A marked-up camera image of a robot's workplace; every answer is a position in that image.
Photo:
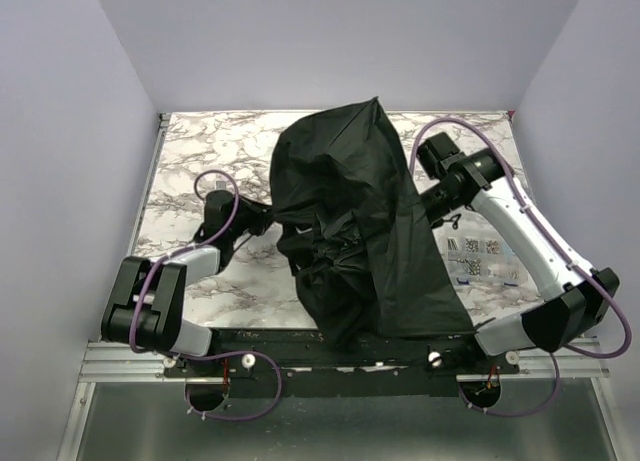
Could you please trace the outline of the black folding umbrella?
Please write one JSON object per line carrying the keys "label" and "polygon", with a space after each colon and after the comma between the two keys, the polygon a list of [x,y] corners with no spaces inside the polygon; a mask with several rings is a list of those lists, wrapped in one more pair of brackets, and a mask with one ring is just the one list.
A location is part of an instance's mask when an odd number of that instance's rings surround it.
{"label": "black folding umbrella", "polygon": [[332,346],[357,335],[468,334],[399,135],[377,99],[319,111],[286,128],[270,162],[304,310]]}

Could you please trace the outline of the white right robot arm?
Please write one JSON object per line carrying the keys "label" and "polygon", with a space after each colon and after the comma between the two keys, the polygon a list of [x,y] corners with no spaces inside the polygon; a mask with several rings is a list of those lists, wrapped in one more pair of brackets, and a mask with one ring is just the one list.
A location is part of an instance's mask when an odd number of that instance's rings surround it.
{"label": "white right robot arm", "polygon": [[610,268],[598,270],[551,227],[506,162],[492,148],[467,155],[446,133],[413,148],[436,185],[421,199],[433,225],[468,207],[486,219],[524,265],[542,304],[479,327],[475,339],[488,356],[538,348],[548,353],[595,327],[608,311],[608,297],[620,286]]}

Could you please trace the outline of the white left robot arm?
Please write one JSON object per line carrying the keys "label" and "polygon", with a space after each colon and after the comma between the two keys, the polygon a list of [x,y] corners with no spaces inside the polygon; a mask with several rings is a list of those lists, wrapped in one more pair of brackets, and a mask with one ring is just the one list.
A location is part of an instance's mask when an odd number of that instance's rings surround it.
{"label": "white left robot arm", "polygon": [[209,192],[190,244],[156,263],[139,256],[122,261],[102,317],[101,338],[135,352],[211,354],[213,330],[183,317],[186,288],[224,271],[236,240],[246,233],[261,236],[272,222],[267,204],[226,190]]}

